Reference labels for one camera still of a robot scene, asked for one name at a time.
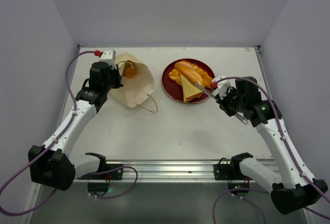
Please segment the metal tongs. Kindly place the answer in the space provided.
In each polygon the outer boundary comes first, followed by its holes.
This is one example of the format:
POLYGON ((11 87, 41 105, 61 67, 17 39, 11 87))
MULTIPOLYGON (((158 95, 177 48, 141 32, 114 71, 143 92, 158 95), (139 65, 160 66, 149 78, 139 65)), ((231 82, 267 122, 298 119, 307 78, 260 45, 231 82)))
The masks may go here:
MULTIPOLYGON (((202 87, 198 82, 195 82, 194 85, 195 85, 195 87, 197 87, 199 90, 201 90, 203 93, 207 94, 209 97, 211 97, 215 101, 220 99, 220 98, 216 97, 215 95, 213 95, 206 88, 202 87)), ((240 122, 242 122, 245 125, 247 125, 249 123, 249 121, 245 117, 243 117, 241 114, 236 113, 234 115, 234 117, 236 117, 240 122)))

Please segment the small round fake bun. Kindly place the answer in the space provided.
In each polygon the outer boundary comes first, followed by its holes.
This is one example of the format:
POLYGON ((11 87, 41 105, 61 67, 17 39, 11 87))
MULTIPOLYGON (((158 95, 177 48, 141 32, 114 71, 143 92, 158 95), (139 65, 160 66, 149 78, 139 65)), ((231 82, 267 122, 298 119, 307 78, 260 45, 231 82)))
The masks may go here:
POLYGON ((123 74, 126 78, 132 79, 136 76, 136 71, 134 68, 132 67, 127 67, 124 70, 124 74, 123 74))

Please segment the beige paper bag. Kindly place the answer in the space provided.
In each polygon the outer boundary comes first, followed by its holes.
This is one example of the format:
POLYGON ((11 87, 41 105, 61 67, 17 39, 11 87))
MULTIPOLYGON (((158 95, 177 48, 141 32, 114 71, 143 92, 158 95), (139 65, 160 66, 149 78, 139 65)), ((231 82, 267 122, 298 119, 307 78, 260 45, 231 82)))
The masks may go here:
POLYGON ((122 77, 123 87, 111 90, 109 95, 129 108, 140 107, 148 112, 157 113, 158 104, 152 97, 155 89, 154 77, 147 65, 129 53, 117 55, 115 62, 122 77), (136 76, 134 78, 129 79, 123 75, 127 67, 135 69, 136 76), (143 103, 148 99, 154 102, 155 110, 143 106, 143 103))

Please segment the fake sandwich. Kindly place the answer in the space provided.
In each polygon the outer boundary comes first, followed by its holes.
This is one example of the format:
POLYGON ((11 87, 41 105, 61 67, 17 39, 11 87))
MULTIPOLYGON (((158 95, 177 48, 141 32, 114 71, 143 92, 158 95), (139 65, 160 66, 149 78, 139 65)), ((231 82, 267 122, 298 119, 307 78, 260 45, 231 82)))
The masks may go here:
POLYGON ((183 75, 180 76, 184 103, 200 102, 203 91, 191 84, 183 75))

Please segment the fake hot dog bun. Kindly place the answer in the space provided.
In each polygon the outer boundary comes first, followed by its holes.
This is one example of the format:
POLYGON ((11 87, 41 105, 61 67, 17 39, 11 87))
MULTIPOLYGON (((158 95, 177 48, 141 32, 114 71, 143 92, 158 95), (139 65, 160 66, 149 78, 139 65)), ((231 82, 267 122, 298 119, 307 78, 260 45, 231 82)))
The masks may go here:
POLYGON ((198 82, 201 86, 208 88, 210 85, 205 85, 202 76, 191 66, 191 63, 187 61, 180 61, 175 63, 175 69, 179 71, 191 84, 194 85, 198 82))

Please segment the braided fake bread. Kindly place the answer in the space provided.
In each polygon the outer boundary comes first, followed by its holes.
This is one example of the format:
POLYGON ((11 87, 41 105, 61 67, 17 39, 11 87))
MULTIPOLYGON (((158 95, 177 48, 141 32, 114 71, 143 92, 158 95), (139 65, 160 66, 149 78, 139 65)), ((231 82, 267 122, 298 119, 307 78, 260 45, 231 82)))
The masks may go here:
POLYGON ((177 69, 173 69, 172 71, 170 71, 168 76, 172 81, 175 81, 177 84, 182 84, 181 76, 177 69))
POLYGON ((208 75, 208 73, 205 70, 203 70, 202 68, 198 67, 195 64, 191 64, 191 66, 202 76, 205 85, 211 84, 212 78, 208 75))

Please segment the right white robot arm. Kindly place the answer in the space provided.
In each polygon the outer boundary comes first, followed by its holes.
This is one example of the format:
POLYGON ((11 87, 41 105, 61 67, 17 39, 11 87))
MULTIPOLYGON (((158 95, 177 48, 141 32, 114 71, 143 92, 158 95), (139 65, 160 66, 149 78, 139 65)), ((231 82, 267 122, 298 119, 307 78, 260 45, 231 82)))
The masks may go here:
POLYGON ((231 158, 232 177, 254 180, 271 195, 276 209, 283 215, 306 208, 325 197, 328 186, 317 180, 299 156, 286 130, 282 114, 267 92, 253 77, 217 76, 211 85, 220 109, 228 116, 242 113, 266 143, 279 174, 260 164, 251 154, 241 153, 231 158))

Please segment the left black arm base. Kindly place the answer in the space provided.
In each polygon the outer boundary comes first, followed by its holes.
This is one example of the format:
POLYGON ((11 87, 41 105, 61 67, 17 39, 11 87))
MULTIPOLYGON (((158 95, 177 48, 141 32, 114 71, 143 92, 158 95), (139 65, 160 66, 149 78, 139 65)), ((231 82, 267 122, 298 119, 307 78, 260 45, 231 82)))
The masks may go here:
MULTIPOLYGON (((98 170, 96 171, 97 173, 108 171, 111 169, 116 169, 119 168, 120 166, 123 166, 123 164, 119 164, 119 165, 107 164, 106 157, 97 153, 88 152, 86 153, 86 155, 94 156, 100 159, 100 165, 98 167, 98 170)), ((111 178, 112 175, 110 173, 87 176, 87 179, 105 180, 104 183, 88 183, 87 184, 88 193, 92 194, 93 196, 104 196, 110 188, 111 178)))

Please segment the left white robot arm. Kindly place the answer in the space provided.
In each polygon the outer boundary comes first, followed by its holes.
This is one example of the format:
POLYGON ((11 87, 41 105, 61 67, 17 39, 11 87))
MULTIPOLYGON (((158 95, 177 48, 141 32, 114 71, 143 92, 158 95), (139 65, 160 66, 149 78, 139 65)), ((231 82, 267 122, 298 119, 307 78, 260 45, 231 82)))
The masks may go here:
POLYGON ((33 182, 62 191, 73 180, 91 174, 96 179, 105 177, 105 157, 88 152, 82 158, 70 157, 86 125, 107 101, 111 89, 122 87, 121 75, 114 60, 100 60, 92 64, 90 77, 77 93, 74 106, 43 145, 33 145, 28 152, 30 176, 33 182))

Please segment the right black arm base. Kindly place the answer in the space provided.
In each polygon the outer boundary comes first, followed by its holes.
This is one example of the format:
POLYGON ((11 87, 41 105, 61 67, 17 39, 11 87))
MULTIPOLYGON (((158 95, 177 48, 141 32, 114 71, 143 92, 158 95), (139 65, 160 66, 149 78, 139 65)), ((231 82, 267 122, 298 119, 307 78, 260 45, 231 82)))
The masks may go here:
POLYGON ((214 179, 226 181, 231 194, 246 196, 250 192, 250 178, 242 174, 239 163, 249 158, 253 156, 247 152, 233 156, 231 159, 222 157, 213 165, 214 179))

